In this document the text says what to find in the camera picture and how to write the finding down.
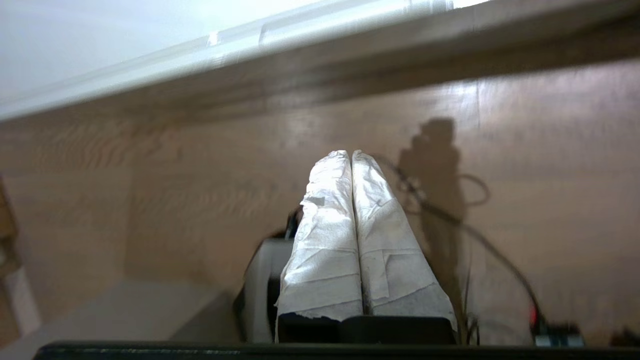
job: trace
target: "white paper towel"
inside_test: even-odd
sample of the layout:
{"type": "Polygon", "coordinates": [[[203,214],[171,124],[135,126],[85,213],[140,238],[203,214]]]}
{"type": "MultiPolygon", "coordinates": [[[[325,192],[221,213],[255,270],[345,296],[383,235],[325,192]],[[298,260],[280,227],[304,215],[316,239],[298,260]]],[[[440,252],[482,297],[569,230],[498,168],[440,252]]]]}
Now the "white paper towel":
{"type": "Polygon", "coordinates": [[[444,317],[457,329],[451,301],[424,258],[404,210],[378,163],[357,150],[353,153],[352,169],[367,312],[444,317]]]}
{"type": "Polygon", "coordinates": [[[293,252],[280,277],[278,315],[362,315],[360,263],[353,215],[351,164],[333,151],[309,175],[293,252]]]}

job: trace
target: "wrapped paper towel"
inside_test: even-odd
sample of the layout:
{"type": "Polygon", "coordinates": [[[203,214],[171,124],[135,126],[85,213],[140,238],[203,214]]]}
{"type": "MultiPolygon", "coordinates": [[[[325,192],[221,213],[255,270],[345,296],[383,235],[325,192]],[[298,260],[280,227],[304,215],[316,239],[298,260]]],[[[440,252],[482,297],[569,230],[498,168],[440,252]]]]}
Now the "wrapped paper towel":
{"type": "Polygon", "coordinates": [[[309,175],[304,214],[280,277],[278,316],[296,313],[342,321],[362,315],[351,164],[333,151],[309,175]]]}
{"type": "Polygon", "coordinates": [[[449,297],[429,267],[380,167],[353,153],[353,198],[366,311],[444,317],[457,329],[449,297]]]}

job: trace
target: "wire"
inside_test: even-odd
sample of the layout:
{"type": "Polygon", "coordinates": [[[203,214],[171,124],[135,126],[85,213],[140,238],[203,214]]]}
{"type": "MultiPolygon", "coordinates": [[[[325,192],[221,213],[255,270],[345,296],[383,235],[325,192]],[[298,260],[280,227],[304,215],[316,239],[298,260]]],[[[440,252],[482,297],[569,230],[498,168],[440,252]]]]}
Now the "wire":
{"type": "MultiPolygon", "coordinates": [[[[481,243],[488,252],[490,252],[493,256],[495,256],[496,259],[498,259],[507,269],[509,269],[511,273],[513,273],[513,275],[516,277],[516,279],[518,279],[520,284],[522,284],[522,286],[525,288],[527,294],[529,295],[529,298],[531,299],[531,304],[532,304],[531,318],[534,319],[535,321],[535,323],[531,324],[531,327],[533,328],[533,327],[546,326],[546,320],[542,315],[542,312],[540,311],[540,305],[538,304],[538,299],[536,298],[536,294],[533,292],[533,289],[531,288],[529,281],[525,278],[522,272],[512,262],[510,262],[510,260],[507,257],[502,255],[500,251],[496,249],[495,246],[493,246],[493,244],[491,244],[491,242],[489,242],[489,240],[487,240],[487,238],[478,230],[476,230],[474,227],[472,227],[471,225],[465,224],[462,220],[449,214],[445,210],[440,209],[439,207],[433,205],[426,199],[423,199],[422,196],[420,196],[420,191],[411,183],[411,181],[409,181],[409,178],[404,174],[404,172],[400,170],[400,168],[398,168],[395,164],[393,164],[389,159],[379,154],[375,154],[373,155],[373,157],[376,158],[378,161],[384,163],[386,166],[391,168],[396,173],[396,175],[400,179],[400,182],[402,182],[402,184],[406,187],[406,192],[409,193],[415,199],[415,201],[420,205],[420,208],[423,211],[426,211],[452,225],[460,227],[460,229],[462,229],[467,234],[471,235],[473,239],[481,243]]],[[[472,328],[474,328],[478,333],[477,340],[479,343],[480,337],[479,337],[479,331],[477,330],[477,326],[478,325],[476,320],[475,326],[472,323],[472,325],[469,327],[469,332],[467,334],[467,342],[470,341],[471,330],[472,328]]]]}

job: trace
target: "wood grain surface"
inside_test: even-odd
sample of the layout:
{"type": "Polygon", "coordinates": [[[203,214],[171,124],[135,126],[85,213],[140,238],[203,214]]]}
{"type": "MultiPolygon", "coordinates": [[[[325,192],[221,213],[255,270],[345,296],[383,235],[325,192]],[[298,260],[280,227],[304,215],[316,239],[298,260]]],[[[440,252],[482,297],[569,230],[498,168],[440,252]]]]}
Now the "wood grain surface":
{"type": "MultiPolygon", "coordinates": [[[[238,102],[202,94],[121,111],[97,100],[0,124],[0,168],[43,319],[123,276],[238,289],[315,161],[363,149],[482,230],[551,320],[578,322],[595,345],[640,330],[640,47],[629,46],[634,27],[611,31],[238,102]],[[477,204],[484,194],[469,176],[488,201],[477,204]]],[[[528,343],[529,301],[514,277],[398,196],[458,305],[471,268],[467,309],[482,342],[528,343]]]]}

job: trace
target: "cable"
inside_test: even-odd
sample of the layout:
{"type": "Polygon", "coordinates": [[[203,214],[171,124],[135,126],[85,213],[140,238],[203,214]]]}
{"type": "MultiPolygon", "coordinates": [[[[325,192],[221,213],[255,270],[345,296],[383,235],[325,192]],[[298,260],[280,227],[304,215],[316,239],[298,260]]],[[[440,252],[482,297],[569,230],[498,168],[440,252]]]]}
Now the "cable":
{"type": "MultiPolygon", "coordinates": [[[[544,328],[547,326],[546,319],[544,318],[544,316],[542,315],[542,312],[540,311],[540,305],[538,304],[538,299],[536,298],[536,294],[533,292],[533,289],[531,288],[529,281],[524,277],[522,272],[520,272],[519,269],[514,264],[512,264],[512,262],[510,262],[510,260],[507,257],[502,255],[500,251],[496,249],[493,246],[493,244],[491,244],[489,240],[487,240],[487,238],[484,237],[484,235],[482,235],[482,233],[480,233],[478,230],[473,228],[471,225],[465,224],[462,220],[456,218],[455,216],[449,214],[445,210],[440,209],[439,207],[423,199],[420,196],[420,191],[416,189],[416,187],[411,183],[411,181],[409,181],[409,178],[404,174],[404,172],[400,170],[400,168],[398,168],[395,164],[393,164],[389,159],[379,154],[375,154],[373,155],[373,157],[376,158],[378,161],[384,163],[386,166],[391,168],[396,173],[396,175],[400,179],[400,182],[402,182],[406,186],[406,192],[408,192],[415,199],[415,201],[418,204],[420,204],[420,208],[423,211],[426,211],[452,225],[460,227],[460,229],[464,230],[467,234],[471,235],[471,237],[473,237],[476,241],[481,243],[488,252],[490,252],[493,256],[495,256],[507,269],[509,269],[511,273],[516,277],[516,279],[518,279],[520,284],[525,288],[527,294],[529,295],[529,298],[531,299],[531,305],[532,305],[531,327],[544,328]]],[[[476,332],[478,333],[477,340],[479,343],[479,339],[480,339],[479,332],[478,330],[476,330],[476,332]]],[[[468,342],[470,341],[470,335],[471,333],[469,332],[467,334],[468,342]]]]}

